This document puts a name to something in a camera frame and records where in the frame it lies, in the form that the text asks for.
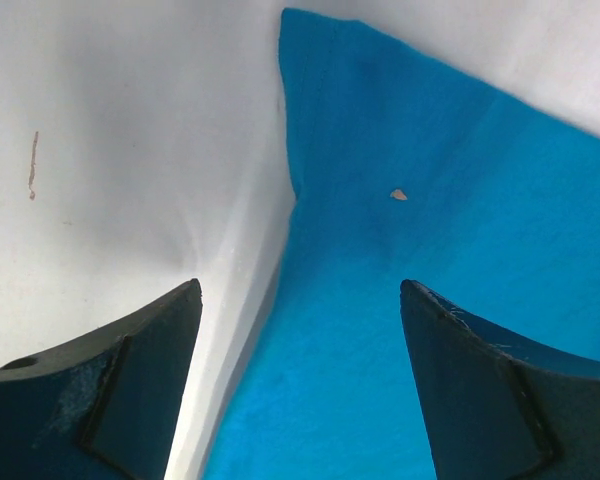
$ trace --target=brown scratch mark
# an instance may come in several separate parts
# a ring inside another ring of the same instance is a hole
[[[33,180],[36,178],[36,148],[38,147],[38,132],[33,136],[33,148],[31,149],[31,169],[29,170],[29,200],[36,199],[33,190]]]
[[[396,200],[400,200],[401,202],[407,200],[407,196],[399,188],[396,188],[393,192],[391,192],[390,197],[395,198]]]

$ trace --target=white surface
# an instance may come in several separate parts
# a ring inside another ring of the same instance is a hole
[[[197,477],[286,235],[283,3],[0,0],[0,366],[200,278],[168,478]],[[286,4],[360,18],[600,135],[600,0]]]

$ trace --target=blue fabric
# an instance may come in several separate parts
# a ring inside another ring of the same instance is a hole
[[[359,22],[279,49],[298,203],[205,478],[433,479],[400,282],[600,360],[600,140]]]

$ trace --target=black plastic part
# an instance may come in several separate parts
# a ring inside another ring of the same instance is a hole
[[[402,322],[440,480],[600,480],[600,362],[472,315],[413,281]]]
[[[197,280],[0,369],[0,480],[164,477],[202,312]]]

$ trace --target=blue cloth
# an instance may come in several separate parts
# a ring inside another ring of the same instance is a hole
[[[298,202],[205,478],[433,479],[400,282],[600,360],[600,140],[359,22],[279,49]]]

